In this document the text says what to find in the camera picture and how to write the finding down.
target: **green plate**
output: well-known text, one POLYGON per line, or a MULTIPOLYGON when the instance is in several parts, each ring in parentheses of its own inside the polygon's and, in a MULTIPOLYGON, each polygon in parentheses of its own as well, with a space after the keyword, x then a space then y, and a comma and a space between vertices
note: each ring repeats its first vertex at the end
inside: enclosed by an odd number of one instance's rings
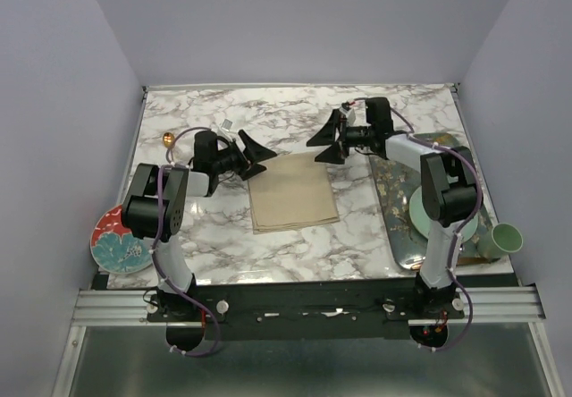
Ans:
MULTIPOLYGON (((411 195, 409 200, 409 218, 411 218, 411 223, 418 232, 423 234, 426 239, 429 239, 429 229, 431 228, 431 219, 427 216, 425 209, 423 208, 423 201, 421 200, 421 187, 417 188, 411 195)), ((476 232, 476 228, 479 225, 478 214, 465 226, 461 231, 463 236, 463 242, 468 241, 473 237, 476 232)))

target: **brass knob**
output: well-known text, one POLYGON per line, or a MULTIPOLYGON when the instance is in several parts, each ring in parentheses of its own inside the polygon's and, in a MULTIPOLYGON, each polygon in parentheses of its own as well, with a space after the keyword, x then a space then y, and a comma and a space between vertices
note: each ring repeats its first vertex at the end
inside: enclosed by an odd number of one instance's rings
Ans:
POLYGON ((167 148, 170 148, 175 141, 175 135, 170 133, 169 131, 163 134, 163 145, 167 148))

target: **screw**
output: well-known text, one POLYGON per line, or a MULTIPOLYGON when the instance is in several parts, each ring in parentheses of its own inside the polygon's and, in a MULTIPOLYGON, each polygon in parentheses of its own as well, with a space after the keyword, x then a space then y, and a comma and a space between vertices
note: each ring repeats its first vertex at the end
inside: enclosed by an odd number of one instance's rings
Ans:
POLYGON ((454 299, 451 302, 451 305, 453 306, 453 309, 461 311, 465 308, 465 303, 463 303, 463 300, 461 299, 454 299))
POLYGON ((226 300, 220 300, 217 304, 216 304, 216 311, 219 314, 225 314, 227 311, 229 310, 229 302, 226 300))
POLYGON ((390 314, 391 312, 393 312, 395 310, 395 305, 392 305, 391 303, 383 303, 382 307, 383 307, 383 310, 385 312, 387 312, 388 314, 390 314))
POLYGON ((147 304, 145 309, 146 309, 147 313, 149 313, 149 314, 155 314, 157 312, 157 310, 159 310, 159 308, 157 306, 149 305, 149 304, 147 304))

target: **blue flower pattern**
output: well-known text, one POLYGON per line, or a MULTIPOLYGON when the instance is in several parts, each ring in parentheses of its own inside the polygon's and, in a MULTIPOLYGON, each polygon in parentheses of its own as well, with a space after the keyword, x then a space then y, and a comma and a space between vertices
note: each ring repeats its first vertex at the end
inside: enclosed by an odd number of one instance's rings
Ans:
POLYGON ((114 274, 132 274, 151 264, 148 248, 131 233, 103 233, 91 252, 96 263, 114 274))

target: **cable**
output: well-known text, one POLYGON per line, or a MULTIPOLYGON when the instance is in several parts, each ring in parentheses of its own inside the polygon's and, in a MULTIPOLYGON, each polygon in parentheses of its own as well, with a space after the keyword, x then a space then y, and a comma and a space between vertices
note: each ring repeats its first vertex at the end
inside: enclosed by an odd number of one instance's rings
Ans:
POLYGON ((221 182, 225 182, 225 181, 230 180, 230 178, 232 178, 235 174, 236 174, 235 172, 232 172, 230 176, 227 176, 223 180, 220 180, 218 183, 220 184, 221 182))
MULTIPOLYGON (((367 97, 358 97, 358 98, 354 99, 354 102, 357 102, 358 100, 367 100, 367 97)), ((453 339, 448 344, 441 346, 441 348, 431 348, 431 351, 446 351, 450 348, 453 348, 459 342, 461 342, 465 338, 465 336, 467 335, 471 324, 473 324, 473 316, 474 316, 473 301, 471 300, 471 296, 469 295, 467 289, 463 286, 463 284, 461 284, 458 281, 457 276, 453 272, 453 269, 456 266, 456 265, 453 265, 453 258, 455 256, 455 247, 457 246, 458 237, 460 235, 461 230, 475 217, 476 214, 478 214, 479 209, 481 208, 481 205, 483 203, 483 190, 481 189, 481 184, 479 184, 478 174, 476 173, 476 169, 472 163, 470 163, 468 160, 466 160, 457 151, 454 151, 450 148, 443 147, 443 146, 439 145, 437 142, 431 143, 431 142, 427 142, 425 140, 416 138, 414 136, 415 128, 413 127, 413 124, 411 124, 411 122, 409 122, 409 120, 407 118, 405 118, 405 116, 403 116, 403 114, 401 114, 397 110, 391 108, 391 112, 394 113, 395 115, 397 115, 398 118, 408 126, 408 128, 409 128, 408 139, 410 139, 411 141, 415 142, 416 144, 422 145, 424 147, 436 149, 437 151, 441 151, 441 152, 446 153, 446 154, 451 154, 452 156, 457 158, 470 171, 470 173, 473 175, 473 177, 475 178, 475 181, 476 181, 476 203, 475 203, 475 207, 473 208, 471 213, 468 215, 468 217, 465 218, 465 220, 460 224, 459 227, 457 227, 457 230, 453 233, 453 237, 451 238, 451 242, 449 245, 449 252, 447 254, 447 273, 449 274, 449 278, 455 283, 455 285, 458 286, 458 288, 463 292, 463 294, 465 294, 465 297, 467 298, 468 317, 467 317, 467 323, 465 324, 465 328, 463 328, 461 333, 459 333, 455 337, 455 339, 453 339)))
POLYGON ((449 322, 449 318, 447 317, 447 311, 443 310, 442 312, 442 322, 439 324, 439 321, 441 320, 441 318, 439 318, 437 320, 437 323, 435 324, 435 332, 440 333, 443 331, 443 328, 445 328, 445 326, 447 325, 447 323, 449 322))
POLYGON ((185 129, 184 131, 179 133, 177 136, 175 136, 175 139, 172 140, 171 146, 167 149, 167 151, 164 154, 164 157, 167 160, 167 163, 174 163, 174 161, 175 161, 174 156, 172 154, 172 151, 175 148, 175 144, 177 143, 177 141, 180 138, 182 138, 183 136, 185 136, 187 133, 190 133, 192 131, 210 131, 210 129, 208 127, 200 127, 200 126, 189 127, 188 129, 185 129))
POLYGON ((221 341, 221 326, 218 324, 218 321, 216 320, 215 314, 213 314, 213 312, 209 308, 207 308, 205 305, 203 305, 200 301, 194 300, 188 294, 186 294, 184 291, 179 289, 171 281, 171 278, 169 278, 164 273, 163 268, 161 267, 161 265, 159 265, 159 263, 157 261, 157 250, 156 250, 156 248, 157 248, 159 241, 161 240, 161 234, 163 233, 163 225, 164 225, 164 222, 163 222, 163 220, 164 220, 163 175, 164 175, 165 170, 172 169, 172 168, 173 168, 172 165, 162 165, 159 168, 159 174, 157 175, 157 203, 159 206, 159 217, 158 217, 159 219, 158 219, 157 233, 156 233, 155 238, 153 239, 153 243, 151 243, 151 259, 153 260, 153 266, 155 267, 157 274, 161 277, 161 280, 163 280, 167 285, 169 285, 169 287, 173 291, 175 291, 177 294, 179 294, 183 299, 185 299, 186 301, 193 304, 197 308, 204 311, 207 315, 209 315, 213 319, 214 328, 216 330, 216 337, 214 339, 214 343, 206 351, 186 352, 186 351, 179 350, 175 346, 171 347, 171 351, 179 352, 181 355, 186 356, 186 357, 205 357, 207 355, 213 354, 215 352, 216 348, 218 347, 218 345, 221 341))
POLYGON ((149 305, 151 305, 151 306, 155 306, 156 308, 159 308, 159 305, 158 305, 158 303, 157 303, 156 301, 152 301, 151 299, 147 300, 147 299, 145 298, 145 296, 147 296, 147 294, 148 294, 150 291, 157 291, 157 287, 147 288, 147 289, 145 290, 145 292, 143 293, 143 296, 142 296, 142 297, 143 297, 143 301, 145 301, 147 304, 149 304, 149 305))

